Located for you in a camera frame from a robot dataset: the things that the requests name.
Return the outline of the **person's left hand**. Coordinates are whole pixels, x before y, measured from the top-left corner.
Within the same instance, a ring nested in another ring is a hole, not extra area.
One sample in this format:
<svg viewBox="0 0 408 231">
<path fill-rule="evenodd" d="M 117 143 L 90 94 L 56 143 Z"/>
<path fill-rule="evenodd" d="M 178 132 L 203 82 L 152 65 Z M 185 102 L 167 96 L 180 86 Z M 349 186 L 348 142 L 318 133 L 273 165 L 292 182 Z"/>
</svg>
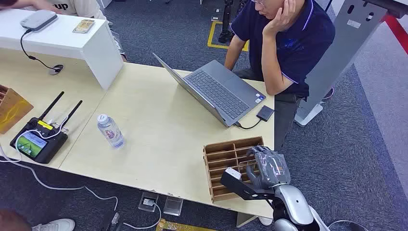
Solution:
<svg viewBox="0 0 408 231">
<path fill-rule="evenodd" d="M 296 1 L 285 0 L 283 7 L 279 8 L 275 17 L 264 27 L 263 36 L 276 36 L 278 32 L 290 27 L 290 23 L 296 15 Z"/>
</svg>

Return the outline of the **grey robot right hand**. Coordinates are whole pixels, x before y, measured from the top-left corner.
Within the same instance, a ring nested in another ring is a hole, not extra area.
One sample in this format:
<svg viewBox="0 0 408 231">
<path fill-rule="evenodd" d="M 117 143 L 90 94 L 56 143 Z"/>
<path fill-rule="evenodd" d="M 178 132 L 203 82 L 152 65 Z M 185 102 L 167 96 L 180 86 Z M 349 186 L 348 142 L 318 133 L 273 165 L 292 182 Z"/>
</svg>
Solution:
<svg viewBox="0 0 408 231">
<path fill-rule="evenodd" d="M 267 190 L 290 183 L 291 176 L 284 155 L 261 145 L 252 147 L 246 155 L 255 157 L 255 165 L 259 171 L 255 173 L 253 165 L 247 164 L 246 174 L 254 186 Z"/>
</svg>

